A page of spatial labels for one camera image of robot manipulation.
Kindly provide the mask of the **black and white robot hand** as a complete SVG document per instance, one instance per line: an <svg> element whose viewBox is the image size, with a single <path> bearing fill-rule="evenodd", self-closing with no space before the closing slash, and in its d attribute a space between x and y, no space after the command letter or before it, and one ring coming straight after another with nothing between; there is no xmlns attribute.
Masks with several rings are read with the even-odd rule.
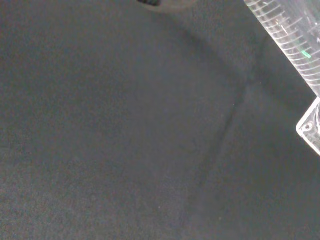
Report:
<svg viewBox="0 0 320 240"><path fill-rule="evenodd" d="M197 0L137 0L141 7L154 12L181 11L193 6Z"/></svg>

